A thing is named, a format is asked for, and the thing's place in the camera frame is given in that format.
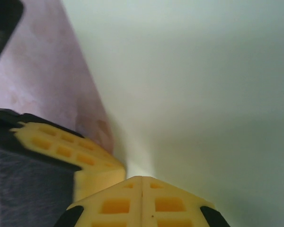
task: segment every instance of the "dark object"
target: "dark object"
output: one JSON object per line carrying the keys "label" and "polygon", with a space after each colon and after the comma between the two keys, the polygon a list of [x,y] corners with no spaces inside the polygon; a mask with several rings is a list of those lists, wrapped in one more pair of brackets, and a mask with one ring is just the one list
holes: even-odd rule
{"label": "dark object", "polygon": [[75,227],[83,211],[83,206],[70,208],[62,214],[54,227]]}
{"label": "dark object", "polygon": [[23,10],[19,0],[0,0],[0,54],[21,19]]}
{"label": "dark object", "polygon": [[230,227],[222,214],[217,210],[206,206],[201,207],[200,210],[210,227]]}
{"label": "dark object", "polygon": [[0,227],[50,227],[73,202],[74,172],[81,168],[24,148],[9,131],[23,127],[18,121],[57,127],[0,109]]}

